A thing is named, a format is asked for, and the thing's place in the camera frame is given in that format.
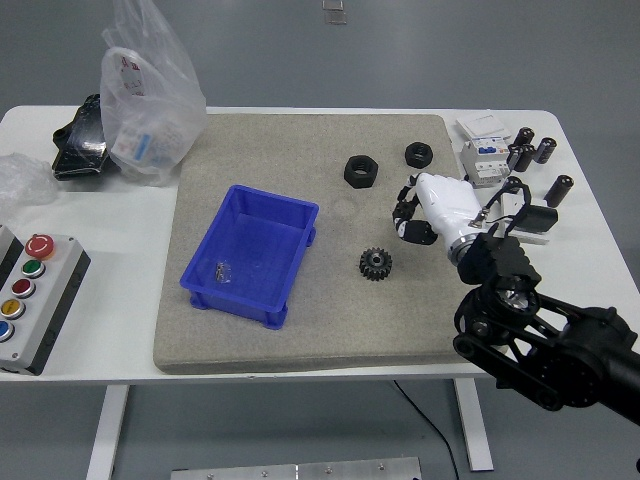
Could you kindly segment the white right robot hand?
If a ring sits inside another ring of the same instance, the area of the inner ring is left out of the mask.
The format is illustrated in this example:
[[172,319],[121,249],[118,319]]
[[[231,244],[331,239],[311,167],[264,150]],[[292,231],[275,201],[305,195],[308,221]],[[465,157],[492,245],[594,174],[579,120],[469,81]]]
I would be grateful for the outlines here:
[[473,187],[441,175],[411,175],[392,213],[398,236],[412,244],[444,242],[449,260],[457,264],[475,239],[486,231],[485,213]]

